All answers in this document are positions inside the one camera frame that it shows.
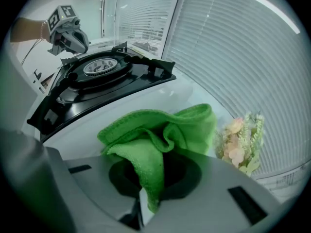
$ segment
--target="green towel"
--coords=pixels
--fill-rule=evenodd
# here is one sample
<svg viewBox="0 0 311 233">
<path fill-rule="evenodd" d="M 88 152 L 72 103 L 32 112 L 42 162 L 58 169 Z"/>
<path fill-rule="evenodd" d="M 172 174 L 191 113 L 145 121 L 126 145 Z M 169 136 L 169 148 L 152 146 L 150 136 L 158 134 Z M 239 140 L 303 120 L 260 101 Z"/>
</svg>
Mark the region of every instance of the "green towel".
<svg viewBox="0 0 311 233">
<path fill-rule="evenodd" d="M 208 104 L 199 104 L 174 115 L 160 110 L 131 112 L 97 135 L 104 154 L 129 160 L 148 196 L 148 208 L 156 212 L 164 189 L 163 152 L 178 146 L 206 154 L 216 128 L 216 116 Z"/>
</svg>

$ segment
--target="black glass stovetop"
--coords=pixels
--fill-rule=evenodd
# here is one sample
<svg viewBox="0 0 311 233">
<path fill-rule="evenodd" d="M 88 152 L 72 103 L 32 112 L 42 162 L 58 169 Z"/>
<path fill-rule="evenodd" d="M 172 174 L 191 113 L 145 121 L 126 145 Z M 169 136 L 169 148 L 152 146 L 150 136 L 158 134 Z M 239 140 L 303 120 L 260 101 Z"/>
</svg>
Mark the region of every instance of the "black glass stovetop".
<svg viewBox="0 0 311 233">
<path fill-rule="evenodd" d="M 96 60 L 117 60 L 108 74 L 88 76 L 84 68 Z M 143 89 L 176 79 L 174 62 L 150 60 L 129 48 L 104 51 L 77 59 L 59 71 L 51 91 L 28 123 L 47 140 L 86 114 Z"/>
</svg>

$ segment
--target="stove burner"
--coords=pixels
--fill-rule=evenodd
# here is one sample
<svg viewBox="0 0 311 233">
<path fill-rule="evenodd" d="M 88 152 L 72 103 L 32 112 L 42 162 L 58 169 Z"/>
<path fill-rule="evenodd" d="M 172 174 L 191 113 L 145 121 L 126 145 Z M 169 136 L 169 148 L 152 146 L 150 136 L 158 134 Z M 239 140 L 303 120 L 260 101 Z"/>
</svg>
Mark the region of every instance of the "stove burner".
<svg viewBox="0 0 311 233">
<path fill-rule="evenodd" d="M 87 76 L 105 75 L 117 68 L 118 61 L 115 59 L 99 59 L 91 62 L 83 68 L 83 72 Z"/>
</svg>

